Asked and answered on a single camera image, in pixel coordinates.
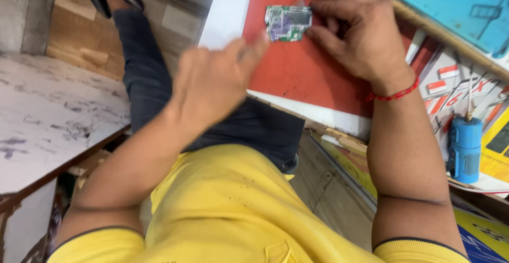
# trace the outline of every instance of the blue container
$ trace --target blue container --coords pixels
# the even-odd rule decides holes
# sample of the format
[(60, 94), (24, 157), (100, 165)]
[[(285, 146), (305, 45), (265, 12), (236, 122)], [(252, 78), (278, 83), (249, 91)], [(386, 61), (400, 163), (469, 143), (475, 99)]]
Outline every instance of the blue container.
[(473, 184), (479, 179), (482, 122), (478, 118), (466, 122), (455, 117), (449, 130), (449, 170), (453, 179)]

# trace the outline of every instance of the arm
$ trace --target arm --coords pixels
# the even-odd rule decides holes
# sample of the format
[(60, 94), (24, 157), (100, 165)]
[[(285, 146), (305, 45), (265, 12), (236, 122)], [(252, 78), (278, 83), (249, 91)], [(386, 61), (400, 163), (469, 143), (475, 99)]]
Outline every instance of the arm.
[[(388, 0), (323, 0), (311, 3), (328, 27), (308, 35), (354, 76), (390, 96), (412, 86), (415, 73)], [(337, 19), (351, 27), (336, 36)], [(378, 191), (372, 245), (397, 237), (434, 240), (466, 254), (453, 208), (445, 167), (419, 90), (393, 101), (375, 100), (368, 167)]]
[(62, 222), (57, 244), (107, 226), (141, 232), (139, 205), (181, 150), (245, 98), (251, 71), (269, 44), (264, 33), (252, 46), (237, 39), (223, 51), (184, 52), (172, 99), (86, 181)]

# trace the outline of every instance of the hand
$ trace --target hand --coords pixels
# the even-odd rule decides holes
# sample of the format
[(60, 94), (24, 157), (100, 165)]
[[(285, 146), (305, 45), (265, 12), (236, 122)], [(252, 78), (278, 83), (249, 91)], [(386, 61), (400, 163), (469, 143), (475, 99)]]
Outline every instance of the hand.
[[(328, 27), (311, 26), (307, 35), (352, 75), (369, 81), (375, 94), (390, 96), (413, 84), (415, 74), (405, 62), (389, 0), (315, 0), (310, 5), (327, 17)], [(338, 19), (351, 26), (343, 39), (336, 36)]]
[(264, 31), (252, 45), (232, 41), (222, 51), (185, 51), (166, 109), (178, 110), (181, 122), (201, 133), (221, 121), (246, 97), (251, 72), (270, 46)]

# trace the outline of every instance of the left hand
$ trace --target left hand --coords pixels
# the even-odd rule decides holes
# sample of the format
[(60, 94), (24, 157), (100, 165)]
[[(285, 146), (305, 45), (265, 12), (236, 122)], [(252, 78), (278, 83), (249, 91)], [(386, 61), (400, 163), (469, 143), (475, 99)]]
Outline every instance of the left hand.
[(222, 51), (185, 51), (166, 109), (178, 110), (180, 120), (194, 132), (218, 123), (245, 99), (251, 72), (269, 46), (264, 31), (251, 45), (245, 39), (236, 39)]

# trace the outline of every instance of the yellow t-shirt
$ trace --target yellow t-shirt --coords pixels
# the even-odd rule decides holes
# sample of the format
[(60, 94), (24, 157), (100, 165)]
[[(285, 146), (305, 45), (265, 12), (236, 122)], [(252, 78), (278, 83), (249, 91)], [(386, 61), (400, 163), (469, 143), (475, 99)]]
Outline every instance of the yellow t-shirt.
[(367, 252), (327, 227), (269, 159), (242, 145), (181, 154), (151, 200), (145, 238), (122, 227), (94, 230), (68, 240), (48, 263), (468, 262), (418, 239)]

